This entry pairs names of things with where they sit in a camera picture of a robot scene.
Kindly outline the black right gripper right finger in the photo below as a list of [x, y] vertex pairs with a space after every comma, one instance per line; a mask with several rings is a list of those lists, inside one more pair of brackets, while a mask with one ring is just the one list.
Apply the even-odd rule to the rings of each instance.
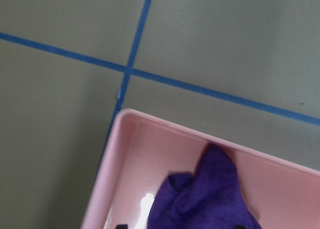
[[234, 229], [247, 229], [247, 227], [244, 225], [235, 225], [233, 228]]

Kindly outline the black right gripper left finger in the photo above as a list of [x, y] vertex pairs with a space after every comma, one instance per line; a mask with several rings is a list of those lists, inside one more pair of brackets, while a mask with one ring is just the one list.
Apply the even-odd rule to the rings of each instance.
[[115, 229], [128, 229], [128, 225], [127, 224], [118, 224]]

